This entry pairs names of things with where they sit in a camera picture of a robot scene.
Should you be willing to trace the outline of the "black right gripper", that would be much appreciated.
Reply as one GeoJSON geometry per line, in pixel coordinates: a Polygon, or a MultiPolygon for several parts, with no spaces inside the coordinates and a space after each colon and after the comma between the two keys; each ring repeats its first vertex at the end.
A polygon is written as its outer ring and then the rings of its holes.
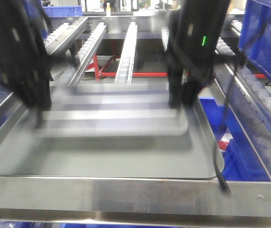
{"type": "Polygon", "coordinates": [[[168,28],[169,105],[192,106],[213,80],[215,48],[230,1],[184,0],[172,11],[168,28]]]}

